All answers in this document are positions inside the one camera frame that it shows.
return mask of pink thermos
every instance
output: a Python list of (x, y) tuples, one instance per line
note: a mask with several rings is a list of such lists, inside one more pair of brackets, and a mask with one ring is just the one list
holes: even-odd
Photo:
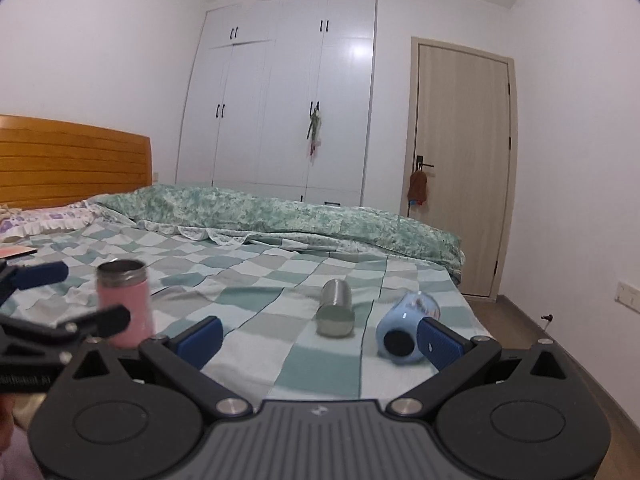
[(135, 348), (154, 335), (151, 316), (149, 283), (146, 265), (137, 260), (113, 260), (98, 266), (96, 271), (98, 309), (122, 304), (131, 313), (129, 327), (110, 338), (120, 348)]

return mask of floral pillow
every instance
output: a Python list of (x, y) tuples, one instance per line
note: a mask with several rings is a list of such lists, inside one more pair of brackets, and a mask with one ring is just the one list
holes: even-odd
[(63, 207), (46, 209), (8, 209), (0, 205), (0, 242), (10, 242), (31, 235), (75, 231), (92, 224), (99, 206), (85, 200)]

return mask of orange notebook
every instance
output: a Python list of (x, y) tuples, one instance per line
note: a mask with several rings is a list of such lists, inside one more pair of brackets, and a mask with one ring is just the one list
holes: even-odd
[(20, 245), (12, 245), (9, 247), (0, 247), (0, 260), (10, 260), (18, 256), (36, 253), (38, 250), (34, 247), (24, 247)]

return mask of wall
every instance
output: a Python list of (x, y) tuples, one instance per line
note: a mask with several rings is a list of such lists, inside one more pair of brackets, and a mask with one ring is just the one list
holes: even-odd
[[(215, 9), (255, 0), (219, 0)], [(400, 211), (409, 118), (411, 37), (508, 55), (509, 11), (479, 0), (378, 0), (375, 73), (363, 205)]]
[(0, 113), (149, 136), (174, 182), (203, 0), (2, 0)]
[(500, 292), (640, 424), (640, 2), (518, 0), (516, 197)]

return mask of wooden headboard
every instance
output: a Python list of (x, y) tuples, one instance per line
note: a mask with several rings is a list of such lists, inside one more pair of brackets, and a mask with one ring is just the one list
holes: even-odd
[(148, 137), (0, 115), (0, 205), (54, 207), (150, 185)]

